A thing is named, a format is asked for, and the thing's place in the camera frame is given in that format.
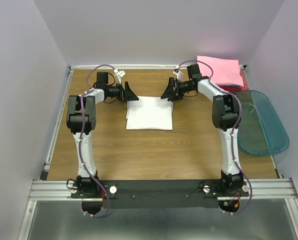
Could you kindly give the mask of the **white t shirt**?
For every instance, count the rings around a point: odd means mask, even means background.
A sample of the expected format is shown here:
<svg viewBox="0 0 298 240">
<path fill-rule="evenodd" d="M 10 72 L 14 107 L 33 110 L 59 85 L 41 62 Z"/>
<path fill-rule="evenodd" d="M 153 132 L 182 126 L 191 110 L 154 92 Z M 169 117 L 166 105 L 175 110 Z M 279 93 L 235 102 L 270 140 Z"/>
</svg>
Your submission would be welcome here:
<svg viewBox="0 0 298 240">
<path fill-rule="evenodd" d="M 127 130 L 173 130 L 173 102 L 160 97 L 140 96 L 127 102 Z"/>
</svg>

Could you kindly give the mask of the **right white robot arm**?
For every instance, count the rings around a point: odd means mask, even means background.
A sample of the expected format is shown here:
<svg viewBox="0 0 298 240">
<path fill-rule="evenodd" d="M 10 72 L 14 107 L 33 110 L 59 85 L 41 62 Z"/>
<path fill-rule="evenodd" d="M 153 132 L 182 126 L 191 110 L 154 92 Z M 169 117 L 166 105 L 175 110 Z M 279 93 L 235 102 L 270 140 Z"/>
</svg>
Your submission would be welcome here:
<svg viewBox="0 0 298 240">
<path fill-rule="evenodd" d="M 212 76 L 203 76 L 198 64 L 187 67 L 189 80 L 183 81 L 180 65 L 173 70 L 162 99 L 170 102 L 183 99 L 191 91 L 203 94 L 212 101 L 212 123 L 218 130 L 222 149 L 222 169 L 219 191 L 230 196 L 244 184 L 239 163 L 237 134 L 242 116 L 242 106 L 237 95 L 227 92 L 211 81 Z"/>
</svg>

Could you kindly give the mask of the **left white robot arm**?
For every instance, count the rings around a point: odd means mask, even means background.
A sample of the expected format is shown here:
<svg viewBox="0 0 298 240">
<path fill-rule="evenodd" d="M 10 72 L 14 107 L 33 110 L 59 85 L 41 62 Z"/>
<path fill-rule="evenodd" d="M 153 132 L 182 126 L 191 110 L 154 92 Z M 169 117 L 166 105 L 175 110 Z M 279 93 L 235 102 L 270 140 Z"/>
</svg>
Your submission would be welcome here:
<svg viewBox="0 0 298 240">
<path fill-rule="evenodd" d="M 96 105 L 107 98 L 118 101 L 137 101 L 139 98 L 130 89 L 128 82 L 121 82 L 123 70 L 114 70 L 112 84 L 108 83 L 109 72 L 97 72 L 97 81 L 80 95 L 70 95 L 67 107 L 66 124 L 74 137 L 79 161 L 78 176 L 73 193 L 84 193 L 93 198 L 103 187 L 99 183 L 94 161 L 92 134 L 96 127 Z"/>
</svg>

